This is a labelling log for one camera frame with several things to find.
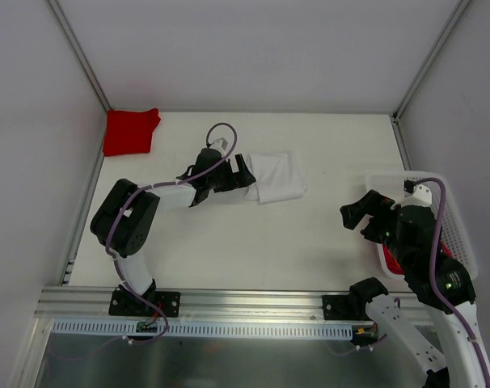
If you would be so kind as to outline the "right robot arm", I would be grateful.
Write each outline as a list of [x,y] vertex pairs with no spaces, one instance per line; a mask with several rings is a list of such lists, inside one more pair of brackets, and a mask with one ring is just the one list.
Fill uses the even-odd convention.
[[364,239],[384,246],[403,271],[403,278],[425,307],[441,346],[434,347],[399,312],[380,280],[371,277],[352,285],[349,313],[369,318],[416,364],[427,387],[490,387],[490,361],[480,335],[475,288],[467,269],[441,246],[446,189],[439,205],[422,181],[408,183],[408,196],[396,202],[370,190],[360,200],[340,207],[345,228],[353,230],[367,217]]

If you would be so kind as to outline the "white t-shirt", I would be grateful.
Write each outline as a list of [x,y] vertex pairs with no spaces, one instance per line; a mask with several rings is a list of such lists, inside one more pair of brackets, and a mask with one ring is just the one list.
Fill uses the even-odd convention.
[[301,198],[308,190],[302,162],[295,151],[250,153],[246,166],[256,182],[247,188],[244,200],[265,205]]

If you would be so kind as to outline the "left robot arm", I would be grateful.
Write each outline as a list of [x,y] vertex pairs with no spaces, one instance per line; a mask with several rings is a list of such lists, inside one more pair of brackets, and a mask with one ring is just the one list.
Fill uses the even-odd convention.
[[144,259],[143,247],[158,213],[191,208],[211,192],[247,188],[256,178],[241,154],[234,156],[238,170],[219,150],[204,148],[194,164],[174,181],[145,187],[118,179],[95,213],[90,230],[105,247],[129,293],[127,306],[138,315],[150,313],[155,305],[155,282]]

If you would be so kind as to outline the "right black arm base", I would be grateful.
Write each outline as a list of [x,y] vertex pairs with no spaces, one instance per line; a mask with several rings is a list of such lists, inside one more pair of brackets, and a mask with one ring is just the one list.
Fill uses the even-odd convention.
[[353,321],[360,319],[360,315],[355,311],[349,295],[323,295],[321,301],[323,318],[326,321]]

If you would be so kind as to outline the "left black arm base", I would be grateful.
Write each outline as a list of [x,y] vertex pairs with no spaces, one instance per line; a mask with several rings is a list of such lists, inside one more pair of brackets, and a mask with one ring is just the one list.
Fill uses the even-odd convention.
[[[181,297],[179,292],[149,290],[143,297],[149,303],[157,306],[168,318],[177,318],[179,316]],[[139,301],[124,288],[118,287],[112,292],[108,307],[110,316],[149,318],[156,313],[156,309]]]

